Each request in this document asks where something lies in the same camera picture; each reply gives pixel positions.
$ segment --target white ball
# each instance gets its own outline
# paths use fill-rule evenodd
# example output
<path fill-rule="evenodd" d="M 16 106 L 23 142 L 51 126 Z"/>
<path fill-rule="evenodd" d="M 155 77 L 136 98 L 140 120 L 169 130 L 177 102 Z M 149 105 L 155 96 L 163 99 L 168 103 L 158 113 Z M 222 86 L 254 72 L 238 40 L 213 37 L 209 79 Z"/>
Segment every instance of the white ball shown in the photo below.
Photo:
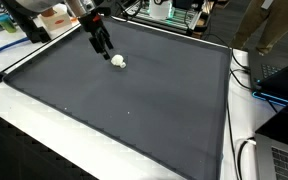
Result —
<path fill-rule="evenodd" d="M 123 56 L 119 54 L 115 55 L 111 60 L 112 64 L 115 66 L 120 66 L 120 64 L 122 64 L 123 61 L 124 61 Z"/>

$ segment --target small white object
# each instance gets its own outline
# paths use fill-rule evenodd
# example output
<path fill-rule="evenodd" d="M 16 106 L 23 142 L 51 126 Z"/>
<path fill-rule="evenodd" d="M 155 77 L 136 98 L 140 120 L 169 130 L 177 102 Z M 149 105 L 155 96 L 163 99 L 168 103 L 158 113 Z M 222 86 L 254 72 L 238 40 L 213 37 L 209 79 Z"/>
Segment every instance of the small white object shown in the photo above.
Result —
<path fill-rule="evenodd" d="M 53 16 L 44 17 L 38 15 L 38 19 L 42 22 L 43 27 L 48 31 L 53 31 L 64 26 L 72 26 L 70 16 L 67 14 L 66 6 L 61 6 L 60 4 L 53 7 L 56 12 Z"/>
<path fill-rule="evenodd" d="M 111 60 L 111 63 L 114 65 L 114 66 L 119 66 L 121 68 L 125 68 L 126 67 L 126 63 L 124 62 L 124 58 L 123 56 L 117 54 L 115 55 L 112 60 Z"/>
<path fill-rule="evenodd" d="M 172 12 L 173 0 L 164 1 L 161 5 L 155 4 L 154 1 L 161 2 L 161 0 L 150 0 L 150 17 L 158 20 L 168 19 Z"/>
<path fill-rule="evenodd" d="M 262 5 L 262 8 L 263 9 L 268 9 L 271 6 L 272 3 L 273 3 L 273 0 L 265 0 L 263 5 Z"/>

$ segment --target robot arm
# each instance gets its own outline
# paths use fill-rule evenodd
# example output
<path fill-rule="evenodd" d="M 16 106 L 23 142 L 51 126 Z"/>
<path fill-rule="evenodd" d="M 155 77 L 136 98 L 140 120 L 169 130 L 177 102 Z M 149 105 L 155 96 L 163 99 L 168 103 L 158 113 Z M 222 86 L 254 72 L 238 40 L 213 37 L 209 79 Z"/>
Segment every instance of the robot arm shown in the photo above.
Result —
<path fill-rule="evenodd" d="M 8 12 L 17 21 L 27 37 L 33 42 L 47 42 L 49 35 L 43 27 L 37 27 L 30 16 L 61 3 L 63 0 L 1 0 Z M 110 15 L 109 8 L 98 8 L 104 0 L 65 0 L 66 6 L 78 18 L 86 32 L 91 33 L 90 42 L 97 53 L 105 59 L 110 59 L 105 45 L 113 49 L 110 36 L 106 30 L 99 13 Z"/>

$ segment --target person's leg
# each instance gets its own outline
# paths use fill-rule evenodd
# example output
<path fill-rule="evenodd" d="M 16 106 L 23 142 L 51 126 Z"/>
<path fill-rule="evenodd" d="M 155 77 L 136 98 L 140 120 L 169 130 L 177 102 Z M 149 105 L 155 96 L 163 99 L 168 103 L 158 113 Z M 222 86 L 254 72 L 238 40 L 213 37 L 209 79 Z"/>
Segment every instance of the person's leg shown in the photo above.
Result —
<path fill-rule="evenodd" d="M 249 37 L 268 18 L 269 10 L 262 9 L 264 0 L 251 0 L 230 47 L 242 49 Z"/>
<path fill-rule="evenodd" d="M 274 0 L 266 27 L 256 49 L 269 53 L 274 44 L 288 32 L 288 0 Z"/>

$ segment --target laptop keyboard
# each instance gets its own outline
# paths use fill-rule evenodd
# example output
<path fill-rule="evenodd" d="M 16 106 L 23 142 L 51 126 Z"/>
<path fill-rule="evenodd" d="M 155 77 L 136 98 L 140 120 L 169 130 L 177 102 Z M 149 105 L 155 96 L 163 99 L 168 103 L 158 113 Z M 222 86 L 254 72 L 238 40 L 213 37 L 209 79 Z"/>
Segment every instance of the laptop keyboard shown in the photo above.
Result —
<path fill-rule="evenodd" d="M 264 78 L 268 78 L 269 76 L 272 76 L 273 74 L 277 73 L 280 70 L 281 70 L 280 68 L 262 64 L 262 71 Z"/>
<path fill-rule="evenodd" d="M 288 153 L 272 148 L 276 179 L 288 180 Z"/>

